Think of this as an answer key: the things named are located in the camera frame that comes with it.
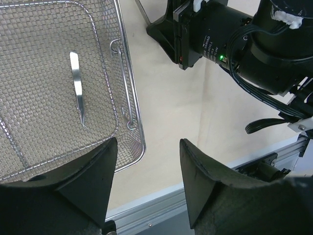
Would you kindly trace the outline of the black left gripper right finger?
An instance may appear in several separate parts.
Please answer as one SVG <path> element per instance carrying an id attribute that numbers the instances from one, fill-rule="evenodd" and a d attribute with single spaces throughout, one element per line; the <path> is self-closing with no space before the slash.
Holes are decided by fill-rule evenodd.
<path id="1" fill-rule="evenodd" d="M 313 232 L 312 177 L 285 177 L 265 182 L 243 175 L 200 151 L 187 139 L 179 142 L 183 182 L 202 177 L 218 184 L 202 211 L 189 209 L 197 235 L 310 235 Z"/>

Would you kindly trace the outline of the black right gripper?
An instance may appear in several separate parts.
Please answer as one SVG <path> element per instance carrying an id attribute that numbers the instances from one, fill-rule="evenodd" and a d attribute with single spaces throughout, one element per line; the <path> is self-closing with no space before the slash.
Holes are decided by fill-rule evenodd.
<path id="1" fill-rule="evenodd" d="M 227 69 L 231 35 L 252 20 L 251 15 L 227 4 L 226 0 L 201 0 L 195 7 L 193 0 L 186 0 L 177 1 L 173 10 L 173 1 L 168 0 L 165 14 L 149 24 L 146 32 L 183 70 L 203 57 Z"/>

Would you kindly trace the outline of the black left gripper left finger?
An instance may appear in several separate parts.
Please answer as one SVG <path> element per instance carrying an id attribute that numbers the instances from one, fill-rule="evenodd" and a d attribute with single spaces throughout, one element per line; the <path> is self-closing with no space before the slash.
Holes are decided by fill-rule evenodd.
<path id="1" fill-rule="evenodd" d="M 3 235 L 116 234 L 106 220 L 117 161 L 117 139 L 28 181 L 0 187 Z"/>

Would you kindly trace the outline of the steel forceps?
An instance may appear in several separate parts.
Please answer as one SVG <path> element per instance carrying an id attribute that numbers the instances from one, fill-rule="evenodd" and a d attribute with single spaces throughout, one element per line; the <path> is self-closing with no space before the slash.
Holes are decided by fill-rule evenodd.
<path id="1" fill-rule="evenodd" d="M 141 4 L 140 0 L 135 0 L 135 2 L 136 2 L 136 5 L 137 5 L 137 7 L 138 7 L 138 9 L 139 9 L 139 11 L 140 11 L 140 13 L 141 13 L 141 15 L 142 15 L 142 17 L 143 17 L 145 23 L 146 23 L 147 25 L 150 25 L 151 22 L 150 22 L 150 20 L 149 20 L 147 14 L 146 14 L 146 12 L 145 12 L 145 10 L 144 10 L 144 8 L 143 8 L 143 5 Z"/>

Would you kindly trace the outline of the beige cloth wrap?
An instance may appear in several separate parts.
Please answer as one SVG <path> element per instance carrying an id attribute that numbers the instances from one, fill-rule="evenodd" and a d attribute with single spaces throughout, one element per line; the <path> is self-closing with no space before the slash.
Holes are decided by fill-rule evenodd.
<path id="1" fill-rule="evenodd" d="M 200 59 L 181 70 L 146 34 L 133 0 L 120 2 L 146 141 L 142 160 L 115 174 L 109 215 L 182 186 L 179 141 L 189 139 L 219 162 L 238 165 L 297 139 L 286 125 L 248 135 L 245 126 L 277 111 L 244 92 L 218 65 Z"/>

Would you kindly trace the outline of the curved steel tweezers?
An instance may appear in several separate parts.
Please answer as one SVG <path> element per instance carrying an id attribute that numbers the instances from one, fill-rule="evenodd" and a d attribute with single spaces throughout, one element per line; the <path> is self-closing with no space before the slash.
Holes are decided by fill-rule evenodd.
<path id="1" fill-rule="evenodd" d="M 82 80 L 80 74 L 80 66 L 79 66 L 79 57 L 77 52 L 71 51 L 69 53 L 70 56 L 70 65 L 72 70 L 72 77 L 74 83 L 74 91 L 76 95 L 77 102 L 77 110 L 80 115 L 80 122 L 82 126 L 86 129 L 85 126 L 85 110 L 84 110 L 84 100 L 83 100 L 83 88 L 82 88 Z"/>

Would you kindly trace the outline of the wire mesh instrument tray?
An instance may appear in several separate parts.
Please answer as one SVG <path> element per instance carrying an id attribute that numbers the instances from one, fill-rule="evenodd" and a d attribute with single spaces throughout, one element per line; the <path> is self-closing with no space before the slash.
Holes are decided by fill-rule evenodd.
<path id="1" fill-rule="evenodd" d="M 79 57 L 85 126 L 69 53 Z M 115 171 L 146 151 L 116 0 L 0 3 L 0 182 L 27 181 L 118 141 Z"/>

